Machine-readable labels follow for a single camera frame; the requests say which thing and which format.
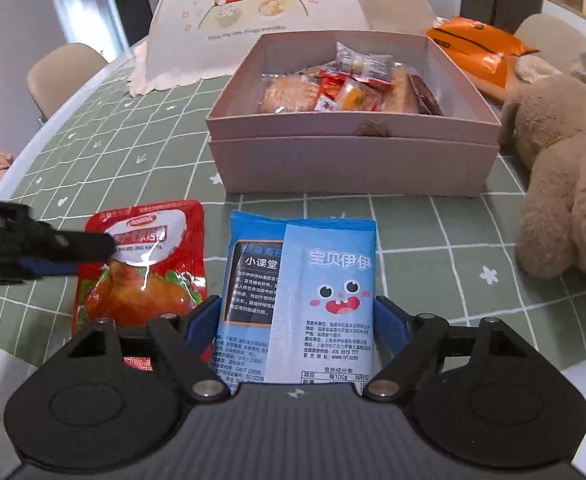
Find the cartoon mesh food cover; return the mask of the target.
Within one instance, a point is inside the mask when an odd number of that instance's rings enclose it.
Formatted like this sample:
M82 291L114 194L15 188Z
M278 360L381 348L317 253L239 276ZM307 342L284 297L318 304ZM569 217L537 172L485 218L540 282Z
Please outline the cartoon mesh food cover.
M135 48L131 96L235 71L261 35L299 30L423 34L436 22L427 0L159 0Z

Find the long bread stick packet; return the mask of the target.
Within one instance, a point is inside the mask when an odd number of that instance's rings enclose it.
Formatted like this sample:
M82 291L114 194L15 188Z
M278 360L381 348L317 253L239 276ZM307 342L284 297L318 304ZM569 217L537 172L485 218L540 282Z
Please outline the long bread stick packet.
M380 110L383 113L418 114L419 103L413 90L410 75L404 66L393 69L393 89L383 98Z

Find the beige chair right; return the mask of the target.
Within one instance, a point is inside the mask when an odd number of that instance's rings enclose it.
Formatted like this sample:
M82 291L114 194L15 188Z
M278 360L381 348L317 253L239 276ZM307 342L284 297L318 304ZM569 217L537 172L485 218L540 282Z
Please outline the beige chair right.
M529 15L517 27L514 36L559 70L568 70L581 53L586 52L586 37L570 24L548 14Z

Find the round bread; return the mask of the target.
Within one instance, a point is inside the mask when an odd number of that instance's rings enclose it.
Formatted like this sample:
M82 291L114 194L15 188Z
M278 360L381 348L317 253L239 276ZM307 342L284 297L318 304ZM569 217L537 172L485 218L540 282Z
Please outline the round bread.
M319 84L301 75L272 78L258 104L261 114L312 112L319 94Z

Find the pink gift box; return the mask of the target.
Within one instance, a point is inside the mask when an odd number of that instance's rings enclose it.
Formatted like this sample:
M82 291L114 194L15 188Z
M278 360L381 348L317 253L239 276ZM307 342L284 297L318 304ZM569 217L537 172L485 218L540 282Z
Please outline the pink gift box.
M259 112L264 75L328 62L338 44L408 64L442 113ZM500 120L468 77L430 38L398 32L261 36L206 123L230 193L477 196L499 151Z

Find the red chicken leg packet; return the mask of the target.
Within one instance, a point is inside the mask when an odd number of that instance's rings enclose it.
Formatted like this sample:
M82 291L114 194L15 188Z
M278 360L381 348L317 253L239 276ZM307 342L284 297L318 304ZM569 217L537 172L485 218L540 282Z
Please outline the red chicken leg packet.
M139 327L163 313L185 315L207 298L204 209L196 200L101 211L85 231L110 235L115 253L80 266L72 334L98 318Z

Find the small yellow clear candy packet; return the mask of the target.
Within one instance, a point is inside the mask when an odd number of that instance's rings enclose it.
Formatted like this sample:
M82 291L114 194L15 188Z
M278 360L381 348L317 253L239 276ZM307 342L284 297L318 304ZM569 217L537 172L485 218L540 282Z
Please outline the small yellow clear candy packet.
M338 42L333 66L337 72L358 80L390 84L394 59L388 54L358 52Z

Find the beige chair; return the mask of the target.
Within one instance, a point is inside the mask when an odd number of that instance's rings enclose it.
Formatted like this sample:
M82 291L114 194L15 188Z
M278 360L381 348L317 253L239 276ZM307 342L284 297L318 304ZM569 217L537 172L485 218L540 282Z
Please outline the beige chair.
M581 53L586 52L586 37L570 24L548 14L529 15L517 27L514 36L559 70L568 70Z
M26 85L46 122L89 79L108 65L108 61L87 44L65 44L41 58L28 72Z

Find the red spicy strip packet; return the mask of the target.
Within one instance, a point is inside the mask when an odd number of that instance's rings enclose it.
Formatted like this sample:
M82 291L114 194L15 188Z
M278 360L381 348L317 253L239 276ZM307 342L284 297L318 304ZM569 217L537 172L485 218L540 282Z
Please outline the red spicy strip packet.
M355 110L355 98L351 95L355 90L355 79L329 73L326 70L321 70L317 75L317 79L319 81L315 104L317 112Z

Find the orange snack bag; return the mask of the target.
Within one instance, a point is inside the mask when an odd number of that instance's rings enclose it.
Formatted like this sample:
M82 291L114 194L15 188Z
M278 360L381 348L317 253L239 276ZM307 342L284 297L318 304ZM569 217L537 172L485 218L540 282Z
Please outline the orange snack bag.
M503 102L514 86L517 60L538 52L509 32L461 16L431 27L425 35L484 96L497 102Z

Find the blue seaweed snack packet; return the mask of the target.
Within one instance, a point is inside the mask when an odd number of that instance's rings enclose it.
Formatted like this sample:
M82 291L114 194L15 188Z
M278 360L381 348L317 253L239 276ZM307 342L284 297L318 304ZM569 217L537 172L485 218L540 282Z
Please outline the blue seaweed snack packet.
M213 370L252 384L351 384L373 370L377 225L230 216Z

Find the green grid tablecloth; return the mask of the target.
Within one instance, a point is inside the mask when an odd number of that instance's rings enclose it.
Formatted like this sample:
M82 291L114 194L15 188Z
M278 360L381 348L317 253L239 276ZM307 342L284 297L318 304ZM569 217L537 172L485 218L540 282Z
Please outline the green grid tablecloth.
M118 63L63 122L14 182L10 200L59 229L80 230L96 212L197 200L204 209L206 286L223 290L229 217L363 218L378 226L377 289L408 312L458 325L503 318L549 361L586 359L586 276L550 281L517 264L516 225L527 174L510 153L494 161L477 198L406 195L249 194L223 187L205 118L226 84L202 79L133 98L132 68Z

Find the brown teddy bear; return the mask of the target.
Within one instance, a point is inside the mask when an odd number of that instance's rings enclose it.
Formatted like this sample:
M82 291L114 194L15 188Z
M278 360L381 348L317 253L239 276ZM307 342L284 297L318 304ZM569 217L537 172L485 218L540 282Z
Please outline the brown teddy bear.
M552 72L506 95L500 144L529 171L516 236L522 268L556 278L586 274L586 83Z

